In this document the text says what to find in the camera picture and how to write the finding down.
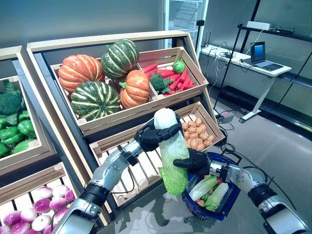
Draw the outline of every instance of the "orange pumpkin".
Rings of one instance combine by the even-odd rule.
[[[121,104],[125,109],[139,106],[148,101],[149,79],[145,73],[139,70],[129,72],[124,83],[120,82],[122,87],[120,91]]]
[[[100,62],[88,55],[71,55],[63,60],[58,70],[58,80],[69,93],[82,82],[104,81],[104,78]]]

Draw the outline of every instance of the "pumpkin stem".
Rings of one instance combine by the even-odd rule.
[[[126,82],[119,82],[119,85],[120,85],[123,89],[125,89],[127,83],[126,83]]]

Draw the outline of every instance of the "laptop screen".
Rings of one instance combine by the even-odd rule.
[[[251,63],[265,61],[265,45],[264,41],[251,44]]]

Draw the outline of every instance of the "red onion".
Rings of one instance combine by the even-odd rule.
[[[6,215],[3,219],[3,223],[6,226],[13,226],[21,221],[20,211],[11,211],[8,215]]]
[[[57,227],[57,224],[53,224],[53,230],[55,229]],[[43,232],[43,234],[51,234],[52,232],[51,232],[51,225],[49,225],[48,227],[46,227],[45,229],[44,229],[44,232]]]
[[[51,210],[58,210],[59,208],[63,207],[66,205],[66,199],[63,197],[54,197],[52,198],[51,202],[50,202],[50,209]]]
[[[65,196],[69,188],[66,185],[58,185],[52,190],[53,196]]]
[[[34,229],[30,229],[25,234],[41,234],[41,232],[35,231]]]
[[[33,221],[33,229],[35,231],[43,231],[51,223],[51,218],[47,215],[40,215]]]
[[[9,226],[1,226],[0,234],[11,234],[11,228]]]
[[[67,202],[72,202],[73,200],[75,200],[75,195],[73,190],[68,190],[65,194],[65,199]]]
[[[37,217],[37,213],[33,208],[28,208],[20,213],[20,217],[24,222],[32,222]]]
[[[30,223],[20,222],[14,224],[11,230],[12,234],[25,234],[30,229]]]
[[[49,204],[50,200],[43,198],[35,202],[34,209],[37,213],[47,213],[50,211]]]
[[[63,218],[63,216],[66,214],[66,212],[68,211],[68,208],[65,207],[61,210],[59,210],[56,214],[55,214],[55,219],[60,222],[60,220]]]
[[[49,188],[49,187],[42,187],[42,188],[39,188],[38,190],[38,193],[39,193],[39,196],[41,198],[50,198],[52,197],[52,189]]]

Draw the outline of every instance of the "laptop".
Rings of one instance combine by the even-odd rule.
[[[264,41],[251,43],[251,65],[255,67],[260,67],[268,71],[274,71],[281,67],[282,65],[265,60],[265,44]]]

